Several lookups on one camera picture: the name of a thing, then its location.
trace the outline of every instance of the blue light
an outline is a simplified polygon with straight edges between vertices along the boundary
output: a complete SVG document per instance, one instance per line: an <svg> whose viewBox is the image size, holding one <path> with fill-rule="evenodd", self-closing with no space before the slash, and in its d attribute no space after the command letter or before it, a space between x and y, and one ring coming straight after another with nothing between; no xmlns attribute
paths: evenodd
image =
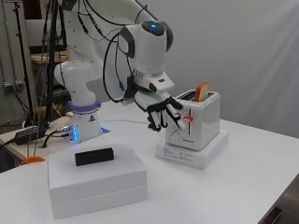
<svg viewBox="0 0 299 224"><path fill-rule="evenodd" d="M78 140L78 138L77 138L77 127L73 127L73 134L74 134L75 142L77 142L77 140Z"/></svg>

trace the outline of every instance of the black object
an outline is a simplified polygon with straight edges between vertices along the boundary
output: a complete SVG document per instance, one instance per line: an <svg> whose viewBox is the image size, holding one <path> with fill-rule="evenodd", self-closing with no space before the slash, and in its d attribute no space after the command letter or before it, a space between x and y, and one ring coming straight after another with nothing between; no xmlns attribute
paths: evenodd
<svg viewBox="0 0 299 224"><path fill-rule="evenodd" d="M22 35L21 35L21 24L20 24L20 17L19 17L19 8L20 5L15 2L15 9L13 11L16 13L16 18L17 18L17 25L18 25L18 33L17 37L19 38L20 42L20 49L21 49L21 61L22 61L22 68L24 71L24 82L26 85L26 92L27 92L27 98L28 98L28 105L29 105L29 117L26 120L26 124L30 124L32 120L34 120L34 108L32 106L32 100L31 100L31 92L30 92L30 87L29 87L29 79L28 79L28 74L27 74L27 66L26 66L26 59L25 59L25 54L24 54L24 46L22 44Z"/></svg>
<svg viewBox="0 0 299 224"><path fill-rule="evenodd" d="M69 135L68 133L64 133L64 134L62 134L62 135L60 135L60 136L53 136L55 133L57 133L56 130L55 130L54 132L51 132L50 134L47 134L47 135L46 135L47 138L45 139L42 148L47 147L47 142L48 142L48 140L49 140L51 137L67 137L67 136Z"/></svg>
<svg viewBox="0 0 299 224"><path fill-rule="evenodd" d="M113 161L112 147L97 149L94 151L79 152L75 154L76 166L93 164L101 161Z"/></svg>
<svg viewBox="0 0 299 224"><path fill-rule="evenodd" d="M43 125L40 127L33 127L24 131L16 133L14 137L14 142L19 145L28 144L31 140L34 141L37 138L42 138L45 136L46 128Z"/></svg>

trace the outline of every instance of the white platform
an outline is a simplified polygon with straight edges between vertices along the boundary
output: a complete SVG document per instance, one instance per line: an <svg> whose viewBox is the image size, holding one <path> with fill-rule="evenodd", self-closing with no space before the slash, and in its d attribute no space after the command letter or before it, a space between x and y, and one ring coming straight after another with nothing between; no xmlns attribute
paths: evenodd
<svg viewBox="0 0 299 224"><path fill-rule="evenodd" d="M114 161L76 166L75 153L112 147ZM74 148L49 156L49 189L55 219L137 203L147 198L147 172L126 145Z"/></svg>
<svg viewBox="0 0 299 224"><path fill-rule="evenodd" d="M200 151L177 147L166 144L164 133L156 147L156 156L170 161L177 161L183 164L194 166L199 169L206 169L208 165L224 150L228 142L229 133L225 130L220 132Z"/></svg>
<svg viewBox="0 0 299 224"><path fill-rule="evenodd" d="M130 143L147 167L148 199L53 220L48 165L37 162L0 174L1 224L255 224L271 210L299 173L296 138L222 119L221 129L229 131L229 144L204 171L156 158L159 134L148 129L148 115L136 105L107 102L98 113L111 133L77 145L66 139L51 138L49 146L38 149L37 155L45 157L72 146L80 149ZM14 134L0 135L0 142ZM26 148L7 146L10 152L23 156Z"/></svg>

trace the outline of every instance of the orange object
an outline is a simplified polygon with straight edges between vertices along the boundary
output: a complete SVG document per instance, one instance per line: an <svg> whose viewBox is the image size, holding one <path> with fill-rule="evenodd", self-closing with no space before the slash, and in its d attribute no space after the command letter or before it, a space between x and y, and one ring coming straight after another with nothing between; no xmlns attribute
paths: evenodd
<svg viewBox="0 0 299 224"><path fill-rule="evenodd" d="M201 84L199 84L199 86L196 88L194 101L195 102L205 101L205 99L208 97L208 88L209 88L208 82L202 82Z"/></svg>
<svg viewBox="0 0 299 224"><path fill-rule="evenodd" d="M192 116L185 116L184 119L187 119L189 122L194 120Z"/></svg>
<svg viewBox="0 0 299 224"><path fill-rule="evenodd" d="M32 162L37 162L37 161L44 161L45 159L41 158L41 157L27 157L21 160L21 164L28 164L28 163L32 163Z"/></svg>

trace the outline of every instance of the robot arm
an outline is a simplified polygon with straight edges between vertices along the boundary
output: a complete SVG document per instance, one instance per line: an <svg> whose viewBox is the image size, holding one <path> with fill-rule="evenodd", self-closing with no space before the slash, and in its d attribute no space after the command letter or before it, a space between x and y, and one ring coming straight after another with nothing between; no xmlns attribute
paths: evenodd
<svg viewBox="0 0 299 224"><path fill-rule="evenodd" d="M167 24L156 21L135 0L59 0L59 4L69 11L65 13L68 18L64 18L68 21L65 24L66 31L69 31L68 45L70 49L77 46L77 51L80 52L79 57L71 54L70 61L62 64L64 82L71 92L72 104L88 106L90 101L95 101L94 94L86 88L86 82L103 76L109 98L122 102L134 97L137 105L149 113L149 128L152 130L160 131L162 127L167 127L167 115L177 124L178 129L184 129L178 112L182 105L167 93L174 88L174 83L164 71L165 56L173 43L173 34ZM80 39L76 39L71 33L75 31L76 25L82 34L85 33ZM120 30L112 38L106 38L107 48L106 40L97 42L90 39L91 31L102 33L103 28L112 30L116 27ZM125 77L125 94L120 100L114 100L106 88L106 76L109 75L106 74L107 55L111 45L115 43L127 57L130 67L130 74ZM61 84L62 73L56 67L55 77Z"/></svg>

